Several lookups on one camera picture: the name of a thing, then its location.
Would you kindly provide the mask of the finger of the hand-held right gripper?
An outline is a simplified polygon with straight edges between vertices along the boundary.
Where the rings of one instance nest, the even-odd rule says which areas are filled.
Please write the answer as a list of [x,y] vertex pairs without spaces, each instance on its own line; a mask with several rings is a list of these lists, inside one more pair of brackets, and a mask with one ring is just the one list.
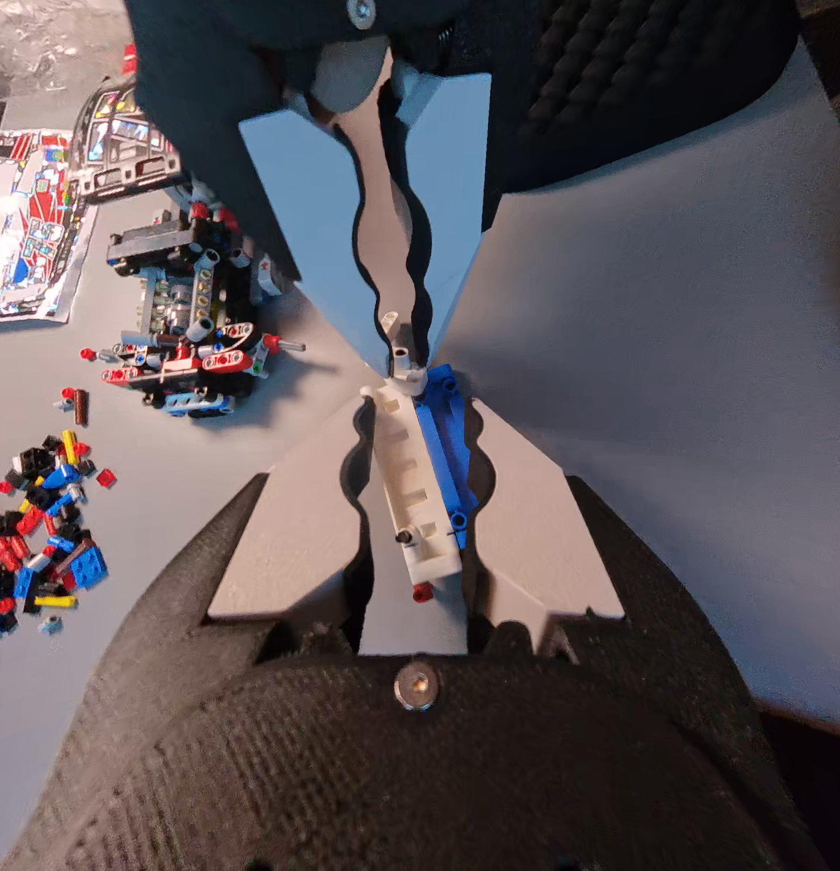
[[410,218],[420,366],[441,346],[482,241],[491,84],[488,72],[442,77],[394,61],[381,91],[385,157]]
[[389,377],[379,293],[357,252],[364,192],[349,146],[292,108],[241,121],[239,131],[304,295],[370,368]]

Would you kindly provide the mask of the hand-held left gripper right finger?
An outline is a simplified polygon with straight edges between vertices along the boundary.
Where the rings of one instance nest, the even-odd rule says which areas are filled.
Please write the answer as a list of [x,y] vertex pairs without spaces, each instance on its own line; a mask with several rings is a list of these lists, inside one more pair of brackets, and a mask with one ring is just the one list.
[[475,549],[489,577],[480,611],[492,626],[519,623],[535,654],[564,618],[625,616],[567,476],[479,399],[478,447],[491,462],[491,496],[475,522]]

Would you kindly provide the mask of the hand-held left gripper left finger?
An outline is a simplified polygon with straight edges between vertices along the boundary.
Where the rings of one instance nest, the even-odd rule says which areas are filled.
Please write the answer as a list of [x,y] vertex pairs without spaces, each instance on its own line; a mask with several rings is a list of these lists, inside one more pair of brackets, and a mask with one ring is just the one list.
[[208,606],[218,622],[272,618],[338,629],[360,647],[374,585],[370,522],[376,406],[350,399],[269,470]]

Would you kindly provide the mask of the blue and white lego assembly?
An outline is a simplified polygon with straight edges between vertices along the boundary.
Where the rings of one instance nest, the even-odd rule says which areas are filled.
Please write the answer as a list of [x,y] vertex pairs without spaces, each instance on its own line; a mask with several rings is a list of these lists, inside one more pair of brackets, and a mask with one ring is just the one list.
[[396,542],[416,603],[431,601],[462,573],[469,517],[479,505],[468,484],[466,401],[452,367],[428,371],[420,397],[364,387],[375,405],[373,451]]

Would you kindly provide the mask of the white L-shaped lego beam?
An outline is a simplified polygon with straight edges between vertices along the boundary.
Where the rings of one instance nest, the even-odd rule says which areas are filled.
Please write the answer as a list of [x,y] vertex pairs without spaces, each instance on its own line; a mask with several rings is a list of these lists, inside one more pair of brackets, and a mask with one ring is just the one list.
[[392,376],[407,378],[409,372],[420,369],[412,325],[410,321],[403,321],[397,311],[387,312],[380,322],[391,346]]

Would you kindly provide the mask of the partly built lego car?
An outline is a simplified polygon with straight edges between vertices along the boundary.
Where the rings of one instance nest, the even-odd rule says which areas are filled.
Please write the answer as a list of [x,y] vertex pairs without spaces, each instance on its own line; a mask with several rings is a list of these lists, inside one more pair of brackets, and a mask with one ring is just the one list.
[[120,75],[104,78],[81,109],[70,151],[70,178],[86,205],[156,190],[174,203],[110,237],[108,265],[139,280],[141,297],[135,327],[97,351],[108,364],[101,381],[171,418],[222,418],[268,378],[269,359],[306,351],[258,324],[260,305],[292,284],[145,113],[137,67],[127,44]]

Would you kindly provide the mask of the pile of mixed lego pieces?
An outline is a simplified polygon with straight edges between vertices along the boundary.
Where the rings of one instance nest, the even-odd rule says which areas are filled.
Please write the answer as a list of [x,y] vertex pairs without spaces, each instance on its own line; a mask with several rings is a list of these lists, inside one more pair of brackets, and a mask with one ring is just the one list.
[[0,494],[0,641],[22,618],[42,635],[63,630],[79,594],[104,581],[103,551],[87,525],[88,484],[102,471],[75,430],[48,435],[12,458]]

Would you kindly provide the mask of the clear plastic bags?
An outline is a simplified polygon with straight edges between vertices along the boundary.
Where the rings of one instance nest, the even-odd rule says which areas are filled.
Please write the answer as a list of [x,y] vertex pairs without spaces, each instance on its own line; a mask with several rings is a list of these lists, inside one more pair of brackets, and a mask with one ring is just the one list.
[[121,1],[0,1],[0,101],[87,93],[120,71],[131,42]]

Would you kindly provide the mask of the holographic sticker sheet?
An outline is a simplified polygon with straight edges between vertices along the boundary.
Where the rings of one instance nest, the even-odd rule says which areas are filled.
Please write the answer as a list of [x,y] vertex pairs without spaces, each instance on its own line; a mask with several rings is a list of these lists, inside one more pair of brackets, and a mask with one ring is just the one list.
[[0,131],[0,323],[66,323],[97,210],[70,178],[66,130]]

